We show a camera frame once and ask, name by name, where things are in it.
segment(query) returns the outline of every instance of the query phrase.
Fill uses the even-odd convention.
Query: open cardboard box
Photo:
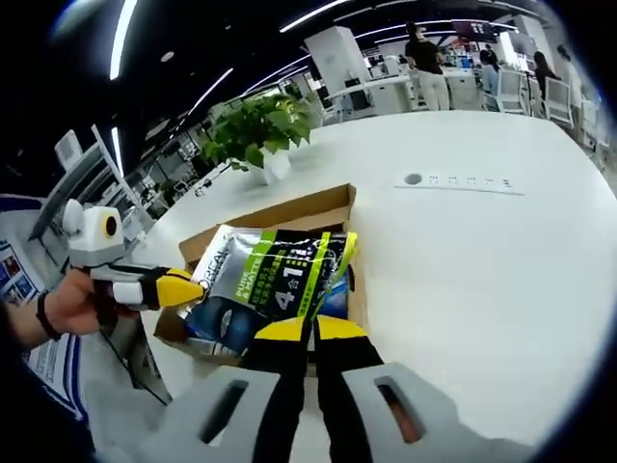
[[[228,225],[260,229],[352,232],[354,227],[350,223],[350,213],[355,199],[356,188],[350,184],[340,185],[238,217],[228,221]],[[188,271],[195,270],[218,228],[219,226],[213,227],[180,243],[180,252],[184,256]],[[350,291],[347,297],[347,316],[368,332],[364,279],[359,253],[355,254],[350,265],[352,267],[350,275],[353,276],[350,278]],[[200,349],[200,343],[188,337],[184,322],[176,315],[175,309],[163,310],[154,336],[198,360],[220,365],[237,365],[239,362],[238,357],[212,355]],[[308,372],[314,374],[314,368],[309,368]]]

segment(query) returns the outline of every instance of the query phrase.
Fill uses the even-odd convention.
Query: product package
[[[198,338],[235,354],[273,321],[320,311],[345,318],[346,270],[357,241],[344,231],[222,225],[193,275],[207,295],[180,316]]]

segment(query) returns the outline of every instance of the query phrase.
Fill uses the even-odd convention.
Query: black wristband
[[[47,336],[52,340],[59,340],[62,335],[54,330],[54,327],[51,326],[51,323],[49,323],[47,319],[47,313],[45,313],[45,299],[47,299],[47,294],[47,292],[44,292],[37,301],[37,318]]]

